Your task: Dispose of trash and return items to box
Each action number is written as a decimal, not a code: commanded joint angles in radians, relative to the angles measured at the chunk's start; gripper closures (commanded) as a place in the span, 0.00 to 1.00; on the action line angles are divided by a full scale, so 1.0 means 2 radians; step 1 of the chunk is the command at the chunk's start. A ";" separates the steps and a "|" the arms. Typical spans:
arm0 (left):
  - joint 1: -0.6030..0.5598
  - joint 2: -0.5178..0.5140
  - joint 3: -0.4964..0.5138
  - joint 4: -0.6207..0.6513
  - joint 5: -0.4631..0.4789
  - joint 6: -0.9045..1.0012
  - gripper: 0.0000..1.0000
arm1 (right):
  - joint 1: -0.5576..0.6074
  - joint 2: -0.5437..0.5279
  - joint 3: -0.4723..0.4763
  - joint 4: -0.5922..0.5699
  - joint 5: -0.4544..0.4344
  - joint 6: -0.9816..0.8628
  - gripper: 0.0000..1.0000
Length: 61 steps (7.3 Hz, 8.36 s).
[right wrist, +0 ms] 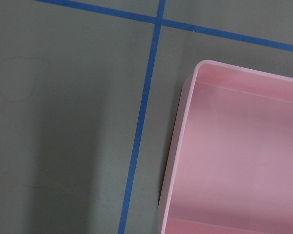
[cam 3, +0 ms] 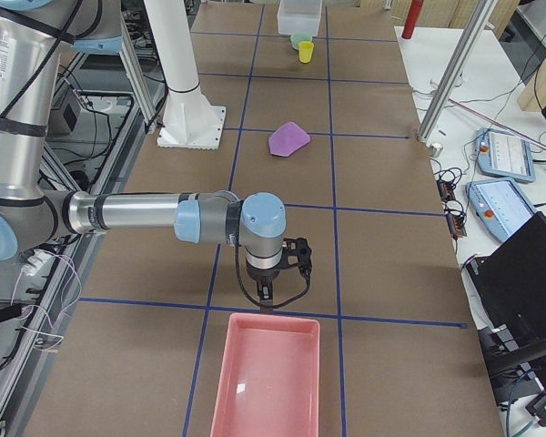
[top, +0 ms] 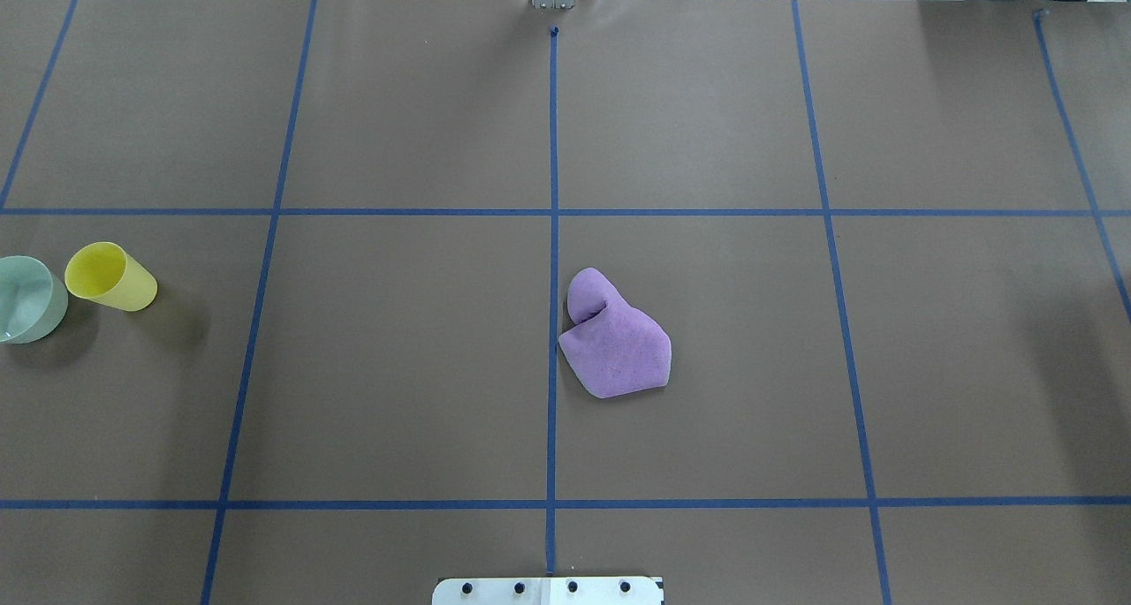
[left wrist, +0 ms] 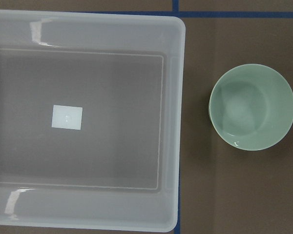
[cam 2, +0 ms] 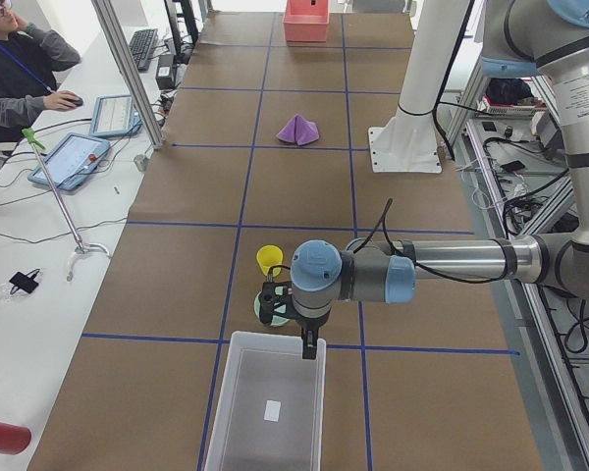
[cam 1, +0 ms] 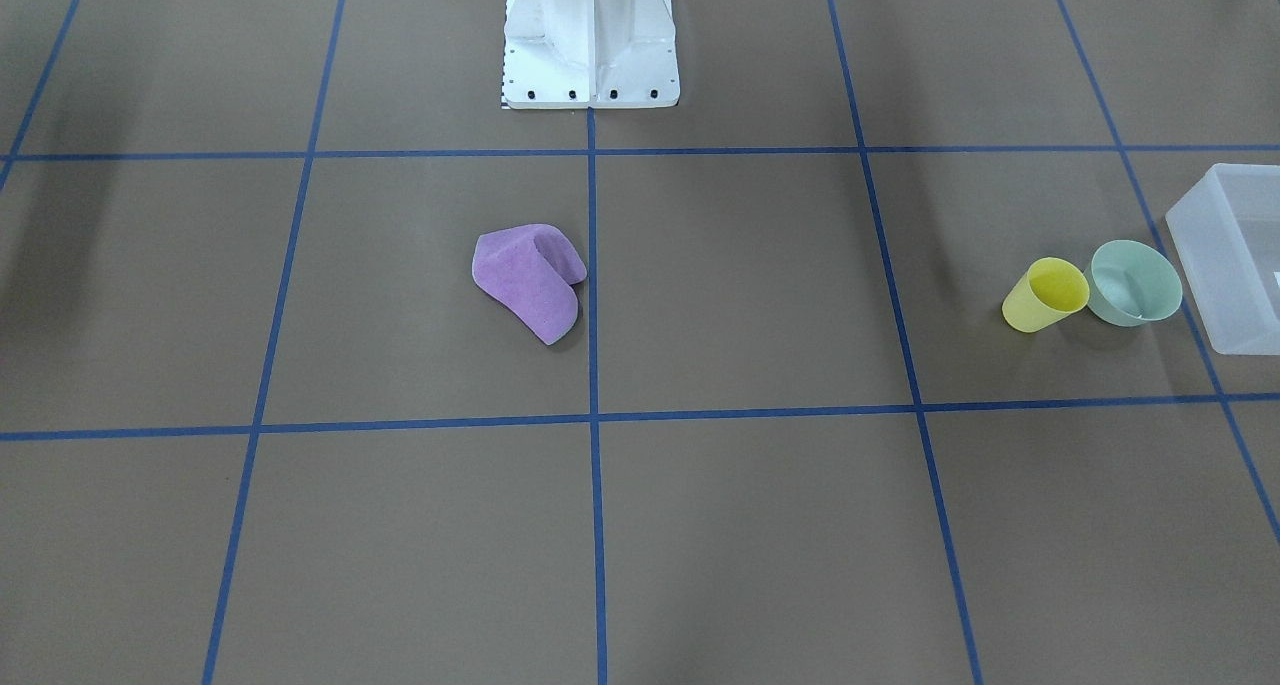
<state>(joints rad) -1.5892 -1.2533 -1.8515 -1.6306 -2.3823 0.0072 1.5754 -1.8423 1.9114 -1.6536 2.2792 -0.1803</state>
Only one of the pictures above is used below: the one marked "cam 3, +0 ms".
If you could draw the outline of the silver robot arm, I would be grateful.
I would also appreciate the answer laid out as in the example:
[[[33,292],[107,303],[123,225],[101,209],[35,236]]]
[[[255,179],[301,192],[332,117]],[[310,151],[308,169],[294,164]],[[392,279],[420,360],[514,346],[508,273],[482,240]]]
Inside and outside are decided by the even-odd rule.
[[[0,1],[0,261],[68,234],[170,227],[178,239],[228,244],[273,305],[288,250],[286,214],[269,193],[90,195],[44,191],[38,172],[61,53],[115,54],[124,42],[117,1]]]

